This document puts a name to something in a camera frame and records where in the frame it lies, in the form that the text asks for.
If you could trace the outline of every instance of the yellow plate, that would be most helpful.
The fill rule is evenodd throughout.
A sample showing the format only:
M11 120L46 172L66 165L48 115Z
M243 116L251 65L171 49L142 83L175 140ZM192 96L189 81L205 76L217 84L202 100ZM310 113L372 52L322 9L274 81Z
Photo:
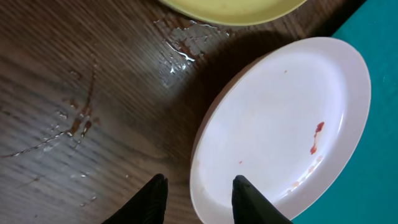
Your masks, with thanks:
M277 19L306 0L160 0L201 21L248 26Z

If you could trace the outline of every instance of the wooden table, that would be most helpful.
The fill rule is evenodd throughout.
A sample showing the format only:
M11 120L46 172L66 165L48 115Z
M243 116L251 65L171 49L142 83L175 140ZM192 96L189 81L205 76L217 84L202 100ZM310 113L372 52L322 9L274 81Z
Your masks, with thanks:
M255 58L332 34L362 2L226 27L156 0L0 1L0 223L101 223L156 173L170 182L165 223L199 223L190 156L212 100Z

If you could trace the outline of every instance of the green cloth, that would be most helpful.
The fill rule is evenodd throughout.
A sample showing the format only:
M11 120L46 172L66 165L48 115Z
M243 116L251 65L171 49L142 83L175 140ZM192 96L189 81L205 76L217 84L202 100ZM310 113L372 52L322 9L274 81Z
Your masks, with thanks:
M398 223L398 0L366 1L333 37L368 65L370 114L345 169L294 223Z

